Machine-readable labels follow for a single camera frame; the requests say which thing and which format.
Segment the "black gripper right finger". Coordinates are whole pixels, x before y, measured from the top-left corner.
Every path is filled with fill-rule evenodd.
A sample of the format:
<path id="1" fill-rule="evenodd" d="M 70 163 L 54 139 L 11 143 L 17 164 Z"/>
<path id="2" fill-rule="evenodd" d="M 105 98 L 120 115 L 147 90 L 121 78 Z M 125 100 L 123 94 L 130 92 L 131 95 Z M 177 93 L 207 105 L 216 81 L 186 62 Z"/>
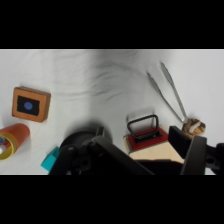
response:
<path id="1" fill-rule="evenodd" d="M 169 128 L 168 142 L 184 159 L 182 175 L 204 175 L 206 168 L 224 175 L 224 143 L 209 146 L 205 137 L 189 138 L 176 126 Z"/>

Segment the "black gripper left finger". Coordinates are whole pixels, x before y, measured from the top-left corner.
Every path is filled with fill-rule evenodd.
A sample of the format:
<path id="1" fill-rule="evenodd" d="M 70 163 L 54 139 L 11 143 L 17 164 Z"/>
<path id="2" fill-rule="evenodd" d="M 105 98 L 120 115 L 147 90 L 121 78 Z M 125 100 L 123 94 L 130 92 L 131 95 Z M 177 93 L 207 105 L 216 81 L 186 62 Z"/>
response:
<path id="1" fill-rule="evenodd" d="M 86 140 L 80 147 L 64 145 L 50 175 L 153 175 L 102 136 Z"/>

